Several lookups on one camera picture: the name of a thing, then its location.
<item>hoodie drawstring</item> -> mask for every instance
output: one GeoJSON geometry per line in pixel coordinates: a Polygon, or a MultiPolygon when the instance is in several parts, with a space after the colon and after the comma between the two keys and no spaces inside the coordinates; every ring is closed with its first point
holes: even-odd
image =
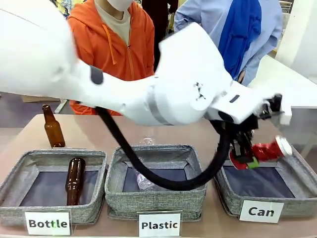
{"type": "Polygon", "coordinates": [[[107,27],[105,25],[103,25],[103,28],[107,34],[107,37],[108,37],[108,42],[109,42],[109,47],[110,47],[110,54],[111,54],[111,58],[112,58],[112,63],[113,65],[116,65],[117,62],[114,60],[114,55],[113,55],[113,51],[112,51],[112,42],[111,42],[111,37],[110,37],[110,33],[107,29],[107,27]]]}

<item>gray fabric bin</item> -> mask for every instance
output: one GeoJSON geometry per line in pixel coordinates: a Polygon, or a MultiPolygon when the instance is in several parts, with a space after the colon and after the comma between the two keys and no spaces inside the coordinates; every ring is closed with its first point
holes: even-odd
{"type": "MultiPolygon", "coordinates": [[[[135,146],[147,168],[170,180],[192,179],[202,172],[195,149],[189,145],[135,146]]],[[[133,166],[122,149],[113,154],[106,177],[108,215],[113,219],[137,220],[138,212],[182,210],[183,221],[197,221],[207,185],[191,191],[170,191],[156,186],[155,191],[140,191],[133,166]]]]}
{"type": "Polygon", "coordinates": [[[215,177],[226,212],[239,216],[244,200],[284,203],[281,217],[317,213],[317,175],[296,152],[277,162],[238,171],[226,161],[215,177]]]}
{"type": "Polygon", "coordinates": [[[103,204],[106,153],[86,149],[47,149],[26,152],[0,186],[0,222],[24,225],[25,211],[70,210],[73,224],[93,224],[103,204]],[[66,206],[68,165],[86,161],[79,205],[66,206]]]}

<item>brown bottle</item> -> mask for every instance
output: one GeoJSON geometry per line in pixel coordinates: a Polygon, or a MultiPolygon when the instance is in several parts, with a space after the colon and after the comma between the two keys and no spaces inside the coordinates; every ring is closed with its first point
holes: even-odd
{"type": "Polygon", "coordinates": [[[65,140],[61,132],[60,124],[56,121],[51,107],[47,104],[42,106],[45,118],[45,131],[48,135],[51,147],[65,147],[65,140]]]}
{"type": "Polygon", "coordinates": [[[74,158],[69,162],[65,189],[67,192],[67,206],[78,205],[84,186],[86,162],[82,158],[74,158]]]}

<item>light blue shirt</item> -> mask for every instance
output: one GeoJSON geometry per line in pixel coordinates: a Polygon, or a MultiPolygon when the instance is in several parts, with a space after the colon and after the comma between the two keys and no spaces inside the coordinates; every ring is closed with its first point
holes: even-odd
{"type": "MultiPolygon", "coordinates": [[[[191,22],[201,24],[218,47],[232,0],[187,0],[174,17],[177,32],[191,22]]],[[[282,9],[278,0],[259,0],[262,9],[261,34],[245,52],[240,72],[245,70],[242,84],[247,86],[256,76],[260,60],[272,51],[282,33],[282,9]]]]}

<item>blue scarf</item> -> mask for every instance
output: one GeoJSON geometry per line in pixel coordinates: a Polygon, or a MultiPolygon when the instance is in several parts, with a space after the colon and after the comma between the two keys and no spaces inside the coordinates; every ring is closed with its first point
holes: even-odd
{"type": "Polygon", "coordinates": [[[218,49],[233,79],[240,72],[244,53],[261,33],[261,17],[259,0],[232,1],[218,49]]]}

